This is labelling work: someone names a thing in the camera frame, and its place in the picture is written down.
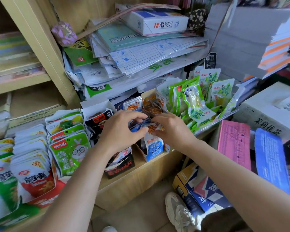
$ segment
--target hand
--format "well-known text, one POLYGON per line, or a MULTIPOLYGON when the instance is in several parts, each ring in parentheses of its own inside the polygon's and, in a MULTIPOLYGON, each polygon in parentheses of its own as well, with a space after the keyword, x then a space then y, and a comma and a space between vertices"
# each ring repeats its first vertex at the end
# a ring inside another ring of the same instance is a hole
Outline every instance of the hand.
POLYGON ((184 154, 192 144, 198 141, 184 121, 172 113, 160 114, 154 117, 152 122, 158 122, 164 127, 163 131, 156 130, 152 134, 184 154))
POLYGON ((141 112, 131 110, 118 111, 104 123, 104 128, 97 145, 104 145, 105 149, 110 150, 112 155, 123 151, 143 138, 148 132, 148 128, 144 127, 132 133, 128 128, 128 122, 136 120, 141 123, 143 122, 142 119, 146 118, 147 115, 141 112))

